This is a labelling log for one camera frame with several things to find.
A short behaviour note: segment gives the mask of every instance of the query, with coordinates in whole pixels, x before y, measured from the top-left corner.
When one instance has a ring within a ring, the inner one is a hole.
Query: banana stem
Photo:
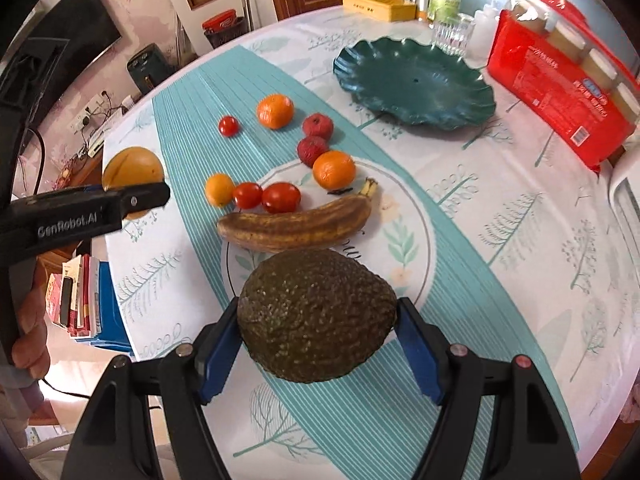
[[[364,186],[362,186],[362,190],[359,194],[371,198],[375,194],[377,188],[378,183],[372,178],[367,178],[364,181]]]

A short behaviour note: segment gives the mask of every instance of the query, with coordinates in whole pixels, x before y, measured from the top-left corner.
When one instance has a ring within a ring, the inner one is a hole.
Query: screw
[[[125,364],[127,364],[127,358],[124,355],[119,355],[113,359],[113,367],[114,368],[122,368]]]
[[[516,356],[516,364],[520,368],[531,368],[531,359],[526,355]]]
[[[469,353],[469,348],[460,343],[453,343],[453,345],[449,347],[449,351],[456,357],[464,357]]]
[[[175,353],[178,354],[178,357],[187,357],[191,355],[193,352],[193,345],[189,343],[182,343],[178,345],[178,348],[175,349]]]

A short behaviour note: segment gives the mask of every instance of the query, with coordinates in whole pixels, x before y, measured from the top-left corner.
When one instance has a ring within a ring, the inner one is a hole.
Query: can
[[[427,21],[429,0],[415,0],[415,17],[419,22]]]

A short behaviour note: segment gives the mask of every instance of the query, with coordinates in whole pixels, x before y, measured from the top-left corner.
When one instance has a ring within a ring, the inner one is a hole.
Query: yellow box
[[[415,4],[404,0],[342,0],[342,6],[384,22],[415,19]]]

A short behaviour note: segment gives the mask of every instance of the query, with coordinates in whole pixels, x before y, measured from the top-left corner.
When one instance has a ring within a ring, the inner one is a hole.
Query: black television screen
[[[31,126],[37,127],[69,85],[120,38],[120,33],[100,0],[60,0],[28,37],[68,40],[31,121]]]

